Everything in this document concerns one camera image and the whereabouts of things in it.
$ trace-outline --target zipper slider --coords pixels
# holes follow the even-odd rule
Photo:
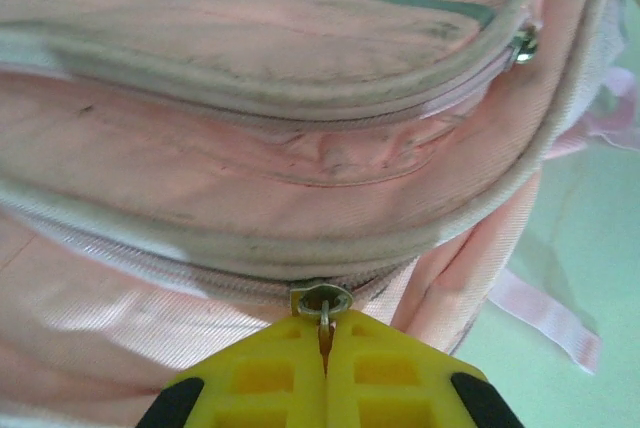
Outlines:
[[[291,287],[291,313],[318,323],[318,345],[327,373],[333,344],[335,318],[353,305],[353,295],[346,288],[323,281],[309,281]]]
[[[529,22],[516,32],[511,42],[513,52],[505,71],[509,71],[513,65],[526,65],[535,58],[538,52],[539,31],[538,24]]]

